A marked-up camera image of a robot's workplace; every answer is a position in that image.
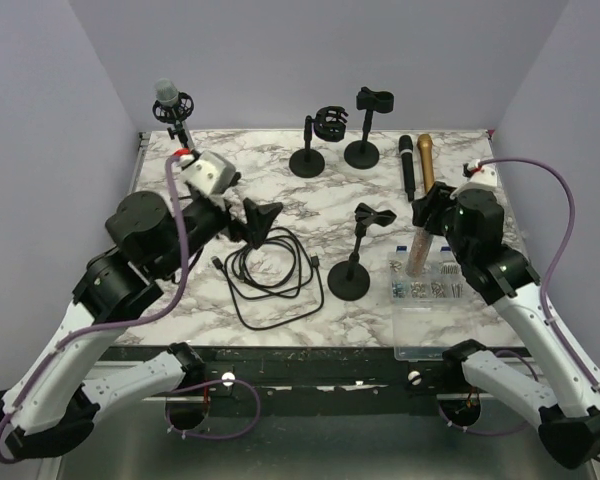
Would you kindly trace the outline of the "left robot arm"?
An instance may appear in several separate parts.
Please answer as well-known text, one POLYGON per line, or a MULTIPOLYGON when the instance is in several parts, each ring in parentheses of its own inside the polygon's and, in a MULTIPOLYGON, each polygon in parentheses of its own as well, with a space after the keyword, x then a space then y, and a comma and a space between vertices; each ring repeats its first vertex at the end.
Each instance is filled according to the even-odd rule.
POLYGON ((189 395, 207 387, 200 356, 174 343, 123 373, 90 379, 99 358, 128 329, 153 323, 161 283, 173 280, 183 294, 204 247, 225 235, 261 246, 282 212, 278 202, 245 200, 235 217, 222 188, 190 186, 182 204, 137 191, 107 220, 113 247, 92 259, 72 293, 64 318, 38 359, 13 387, 0 391, 0 463, 55 458, 83 443, 114 411, 168 392, 189 395))

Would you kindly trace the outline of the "black microphone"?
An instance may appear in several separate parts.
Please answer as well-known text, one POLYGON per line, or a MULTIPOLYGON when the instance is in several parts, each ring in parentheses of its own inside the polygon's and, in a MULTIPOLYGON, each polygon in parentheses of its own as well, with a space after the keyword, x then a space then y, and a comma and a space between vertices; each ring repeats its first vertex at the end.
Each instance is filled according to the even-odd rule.
POLYGON ((409 135, 402 135, 398 141, 398 150, 404 181, 404 191, 409 202, 415 199, 415 173, 413 163, 413 141, 409 135))

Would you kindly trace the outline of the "glitter microphone silver grille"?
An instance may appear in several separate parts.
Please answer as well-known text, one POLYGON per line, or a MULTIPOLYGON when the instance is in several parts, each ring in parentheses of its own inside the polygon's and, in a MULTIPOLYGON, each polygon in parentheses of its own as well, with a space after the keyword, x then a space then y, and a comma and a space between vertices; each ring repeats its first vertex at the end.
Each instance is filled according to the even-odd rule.
POLYGON ((418 277, 424 270, 434 235, 423 227, 415 230, 411 250, 406 264, 406 274, 410 277, 418 277))

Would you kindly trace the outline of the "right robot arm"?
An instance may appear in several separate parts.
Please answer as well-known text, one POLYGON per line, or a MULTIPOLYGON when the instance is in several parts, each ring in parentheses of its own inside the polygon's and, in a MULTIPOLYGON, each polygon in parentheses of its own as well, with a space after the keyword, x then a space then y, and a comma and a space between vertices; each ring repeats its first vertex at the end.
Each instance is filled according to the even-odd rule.
POLYGON ((437 182, 412 208, 414 225, 446 239, 466 282, 513 328, 545 378, 539 383, 467 340, 444 353, 442 384, 494 396, 567 469, 600 455, 600 369, 544 296, 528 259, 504 243, 504 210, 494 193, 437 182))

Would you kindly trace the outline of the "black clip microphone stand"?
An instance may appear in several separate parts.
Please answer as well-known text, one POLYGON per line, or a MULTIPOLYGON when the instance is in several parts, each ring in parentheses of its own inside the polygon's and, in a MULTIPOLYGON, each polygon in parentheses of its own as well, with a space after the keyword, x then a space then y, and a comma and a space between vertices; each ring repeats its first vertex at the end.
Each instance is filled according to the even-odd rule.
POLYGON ((362 137, 351 142, 344 151, 345 162, 354 169, 367 170, 379 161, 378 148, 369 141, 375 113, 388 114, 394 109, 395 96, 389 91, 374 91, 362 87, 356 95, 356 109, 364 111, 362 137))

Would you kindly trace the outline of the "black round base stand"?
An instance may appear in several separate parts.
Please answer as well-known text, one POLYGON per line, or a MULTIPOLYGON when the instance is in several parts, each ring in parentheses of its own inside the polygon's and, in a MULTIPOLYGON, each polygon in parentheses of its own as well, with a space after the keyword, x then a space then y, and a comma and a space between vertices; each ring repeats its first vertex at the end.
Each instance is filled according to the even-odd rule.
POLYGON ((363 298, 370 288, 370 276, 360 264, 360 247, 367 230, 372 225, 387 227, 397 218, 390 210, 377 211, 365 203, 360 203, 355 211, 355 244, 346 261, 334 265, 328 274, 327 283, 331 293, 343 301, 357 301, 363 298))

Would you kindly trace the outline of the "gold microphone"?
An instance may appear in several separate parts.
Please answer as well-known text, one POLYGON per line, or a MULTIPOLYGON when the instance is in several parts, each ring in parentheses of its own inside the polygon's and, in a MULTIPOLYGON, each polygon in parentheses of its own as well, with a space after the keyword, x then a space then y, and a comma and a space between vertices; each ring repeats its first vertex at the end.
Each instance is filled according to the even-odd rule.
POLYGON ((431 136, 427 133, 419 135, 417 139, 417 147, 421 159, 424 191, 428 193, 435 183, 432 155, 433 141, 431 136))

